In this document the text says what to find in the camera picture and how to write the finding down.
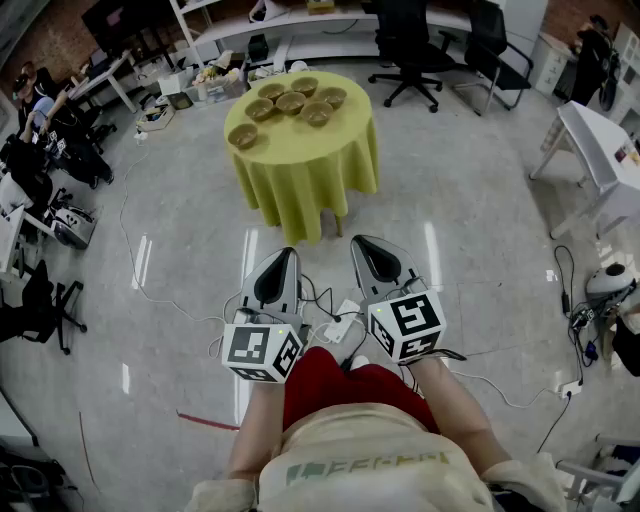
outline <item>power strip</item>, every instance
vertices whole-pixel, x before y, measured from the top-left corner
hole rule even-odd
[[[569,391],[571,391],[571,396],[575,396],[580,393],[580,391],[582,391],[580,381],[574,380],[573,382],[568,382],[567,384],[560,386],[560,395],[562,398],[566,398],[567,392]]]
[[[352,315],[341,316],[340,318],[342,320],[340,320],[339,322],[336,322],[335,320],[331,322],[331,325],[329,325],[329,327],[327,327],[322,333],[325,338],[332,341],[333,343],[340,343],[342,341],[342,338],[345,337],[347,331],[349,330],[349,327],[351,327],[351,324],[355,320],[358,314],[357,312],[360,311],[360,306],[358,306],[358,304],[356,304],[352,300],[345,299],[342,303],[342,306],[340,306],[337,314],[340,315],[342,313],[348,313],[350,311],[354,311],[354,313]]]

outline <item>cardboard box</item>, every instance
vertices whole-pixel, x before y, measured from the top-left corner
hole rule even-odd
[[[136,121],[136,125],[143,132],[162,130],[169,124],[175,113],[176,111],[171,105],[150,108],[140,116],[140,119]]]

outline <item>bowl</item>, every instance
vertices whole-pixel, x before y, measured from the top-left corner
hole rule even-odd
[[[266,98],[275,102],[280,96],[284,94],[284,85],[282,84],[269,84],[265,85],[258,91],[259,98]]]
[[[340,87],[327,87],[318,94],[318,99],[331,105],[333,110],[338,110],[344,103],[346,97],[347,91],[340,89]]]
[[[258,128],[254,124],[241,124],[236,126],[227,140],[238,149],[249,149],[258,138]]]
[[[295,92],[301,92],[309,98],[310,96],[313,96],[313,93],[316,92],[316,89],[318,88],[318,79],[311,76],[298,78],[291,83],[291,88]]]
[[[276,101],[276,107],[288,116],[299,114],[307,97],[300,92],[288,92]]]
[[[260,122],[265,119],[269,119],[273,114],[273,101],[267,98],[260,98],[259,100],[249,103],[244,113],[247,114],[253,121]]]
[[[327,124],[331,114],[333,114],[333,107],[324,101],[307,103],[300,112],[302,118],[315,128]]]

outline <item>computer monitor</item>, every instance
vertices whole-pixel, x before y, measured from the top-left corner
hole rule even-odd
[[[150,12],[144,15],[148,1],[99,0],[82,15],[82,21],[98,46],[111,55],[122,51],[122,41],[134,35],[149,23]]]

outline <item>hand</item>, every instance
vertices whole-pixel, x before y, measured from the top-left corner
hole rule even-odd
[[[44,132],[49,131],[49,127],[51,126],[51,119],[49,119],[48,117],[44,120],[44,122],[42,123],[42,125],[40,126],[40,135],[42,135]]]

